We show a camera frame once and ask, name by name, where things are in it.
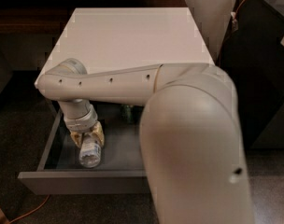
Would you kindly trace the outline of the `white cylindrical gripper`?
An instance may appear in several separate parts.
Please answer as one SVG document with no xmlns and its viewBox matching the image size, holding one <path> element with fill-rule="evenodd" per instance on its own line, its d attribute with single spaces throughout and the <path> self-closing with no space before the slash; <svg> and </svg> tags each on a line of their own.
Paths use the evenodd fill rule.
<svg viewBox="0 0 284 224">
<path fill-rule="evenodd" d="M 105 145 L 102 124 L 97 121 L 97 113 L 89 101 L 63 102 L 63 113 L 65 125 L 71 131 L 70 137 L 78 148 L 82 147 L 83 133 L 90 128 L 100 147 Z"/>
</svg>

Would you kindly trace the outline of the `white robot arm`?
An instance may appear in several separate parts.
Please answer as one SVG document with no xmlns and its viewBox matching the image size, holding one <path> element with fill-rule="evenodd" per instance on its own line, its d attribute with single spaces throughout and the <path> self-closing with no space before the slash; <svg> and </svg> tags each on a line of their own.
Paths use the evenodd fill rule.
<svg viewBox="0 0 284 224">
<path fill-rule="evenodd" d="M 90 130 L 93 101 L 141 105 L 139 140 L 160 224 L 254 224 L 234 83 L 210 63 L 90 74 L 68 59 L 36 88 L 69 130 Z"/>
</svg>

